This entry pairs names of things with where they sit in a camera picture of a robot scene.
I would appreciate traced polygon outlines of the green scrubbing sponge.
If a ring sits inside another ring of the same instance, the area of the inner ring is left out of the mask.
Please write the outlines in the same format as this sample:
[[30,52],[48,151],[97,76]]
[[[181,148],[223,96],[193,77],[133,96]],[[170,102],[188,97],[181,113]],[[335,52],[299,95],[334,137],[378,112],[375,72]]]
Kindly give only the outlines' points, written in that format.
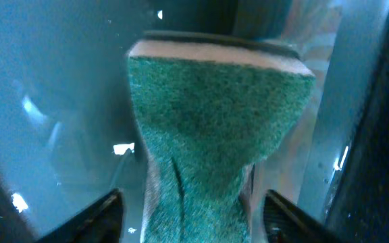
[[147,153],[142,242],[249,242],[244,189],[307,106],[315,74],[289,47],[150,30],[127,55]]

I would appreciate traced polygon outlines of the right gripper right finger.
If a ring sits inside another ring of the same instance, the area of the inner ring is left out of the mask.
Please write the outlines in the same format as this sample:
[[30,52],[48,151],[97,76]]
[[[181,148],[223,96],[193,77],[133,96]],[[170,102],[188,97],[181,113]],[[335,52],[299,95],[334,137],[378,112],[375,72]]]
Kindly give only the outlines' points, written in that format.
[[295,204],[275,190],[265,194],[263,226],[269,243],[341,243]]

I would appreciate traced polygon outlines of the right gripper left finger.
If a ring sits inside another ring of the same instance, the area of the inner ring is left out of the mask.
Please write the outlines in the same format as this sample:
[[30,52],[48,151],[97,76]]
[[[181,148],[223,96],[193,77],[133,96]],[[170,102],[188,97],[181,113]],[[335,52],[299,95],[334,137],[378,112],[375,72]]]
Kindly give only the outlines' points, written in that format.
[[124,227],[124,197],[114,188],[37,243],[119,243]]

